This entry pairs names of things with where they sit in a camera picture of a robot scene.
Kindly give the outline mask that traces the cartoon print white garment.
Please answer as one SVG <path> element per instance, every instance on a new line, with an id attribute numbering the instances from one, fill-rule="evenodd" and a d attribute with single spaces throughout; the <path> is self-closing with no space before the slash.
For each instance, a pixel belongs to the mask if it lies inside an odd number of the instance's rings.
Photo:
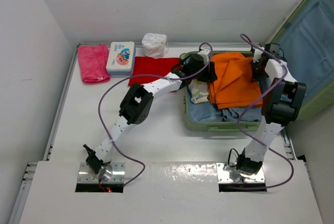
<path id="1" fill-rule="evenodd" d="M 188 85 L 188 90 L 190 91 L 191 102 L 193 104 L 209 102 L 209 90 L 207 83 L 194 79 Z"/>

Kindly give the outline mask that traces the orange cloth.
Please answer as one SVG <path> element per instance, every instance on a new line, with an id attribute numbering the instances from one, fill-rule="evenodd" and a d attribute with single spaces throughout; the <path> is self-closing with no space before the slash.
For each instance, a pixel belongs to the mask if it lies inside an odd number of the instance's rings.
<path id="1" fill-rule="evenodd" d="M 251 57 L 239 52 L 213 56 L 217 80 L 208 84 L 209 101 L 218 109 L 247 107 L 261 96 L 258 82 L 252 82 Z"/>

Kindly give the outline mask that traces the white plastic bag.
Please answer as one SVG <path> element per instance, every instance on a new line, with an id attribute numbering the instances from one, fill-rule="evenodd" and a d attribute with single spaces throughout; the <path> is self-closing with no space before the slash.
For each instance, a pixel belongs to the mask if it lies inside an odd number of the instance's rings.
<path id="1" fill-rule="evenodd" d="M 146 33 L 141 41 L 144 55 L 162 58 L 168 52 L 168 38 L 165 34 Z"/>

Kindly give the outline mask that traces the blue denim garment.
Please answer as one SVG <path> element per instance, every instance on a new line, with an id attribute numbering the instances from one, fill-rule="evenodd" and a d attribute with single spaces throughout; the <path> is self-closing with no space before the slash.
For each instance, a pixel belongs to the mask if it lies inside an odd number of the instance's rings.
<path id="1" fill-rule="evenodd" d="M 240 115 L 246 110 L 246 107 L 231 107 L 222 109 L 223 120 L 227 122 L 236 122 Z M 249 109 L 242 117 L 241 121 L 259 122 L 261 121 L 261 107 L 253 107 Z"/>

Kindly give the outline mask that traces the red cloth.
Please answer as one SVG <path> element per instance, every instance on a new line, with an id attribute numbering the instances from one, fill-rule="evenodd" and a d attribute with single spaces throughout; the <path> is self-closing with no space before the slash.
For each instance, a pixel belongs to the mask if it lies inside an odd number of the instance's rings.
<path id="1" fill-rule="evenodd" d="M 175 92 L 180 89 L 181 81 L 171 81 L 164 77 L 177 78 L 171 73 L 172 67 L 179 63 L 179 58 L 137 57 L 135 59 L 134 72 L 128 83 L 127 94 L 139 97 L 151 93 L 154 97 Z"/>

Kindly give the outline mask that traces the white first aid box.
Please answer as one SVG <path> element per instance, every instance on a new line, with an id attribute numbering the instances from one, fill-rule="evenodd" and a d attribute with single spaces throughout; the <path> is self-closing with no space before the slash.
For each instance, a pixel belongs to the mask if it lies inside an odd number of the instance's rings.
<path id="1" fill-rule="evenodd" d="M 112 42 L 109 48 L 106 71 L 110 76 L 130 76 L 136 57 L 134 42 Z"/>

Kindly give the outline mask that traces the pink towel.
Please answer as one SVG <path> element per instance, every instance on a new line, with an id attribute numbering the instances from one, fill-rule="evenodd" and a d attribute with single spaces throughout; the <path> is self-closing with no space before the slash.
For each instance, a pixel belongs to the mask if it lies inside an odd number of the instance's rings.
<path id="1" fill-rule="evenodd" d="M 94 85 L 110 81 L 106 71 L 108 55 L 109 49 L 105 44 L 79 46 L 78 63 L 84 84 Z"/>

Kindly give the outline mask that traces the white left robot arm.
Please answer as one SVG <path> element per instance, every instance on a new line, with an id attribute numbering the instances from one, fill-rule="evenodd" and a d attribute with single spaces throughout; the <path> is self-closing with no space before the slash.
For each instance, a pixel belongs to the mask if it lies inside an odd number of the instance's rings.
<path id="1" fill-rule="evenodd" d="M 136 82 L 130 86 L 120 103 L 118 118 L 110 129 L 103 121 L 101 115 L 102 102 L 100 101 L 98 104 L 98 115 L 102 126 L 106 130 L 108 139 L 104 140 L 95 149 L 91 149 L 87 145 L 83 146 L 88 153 L 86 164 L 93 174 L 99 174 L 103 167 L 111 162 L 111 149 L 116 141 L 123 137 L 132 127 L 144 122 L 149 115 L 154 99 L 170 92 L 181 90 L 194 79 L 206 83 L 217 80 L 212 57 L 213 53 L 211 50 L 203 49 L 180 60 L 165 76 L 153 74 L 134 75 L 134 78 L 146 76 L 156 77 L 157 80 L 142 85 Z"/>

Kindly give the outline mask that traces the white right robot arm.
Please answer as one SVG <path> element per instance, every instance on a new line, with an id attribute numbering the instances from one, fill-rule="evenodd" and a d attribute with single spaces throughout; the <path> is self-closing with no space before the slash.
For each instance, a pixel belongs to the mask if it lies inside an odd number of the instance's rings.
<path id="1" fill-rule="evenodd" d="M 252 79 L 269 78 L 271 86 L 263 97 L 260 126 L 237 159 L 236 169 L 244 175 L 260 171 L 269 146 L 281 130 L 296 120 L 306 94 L 307 86 L 293 78 L 279 50 L 280 45 L 268 43 L 255 51 L 251 62 Z"/>

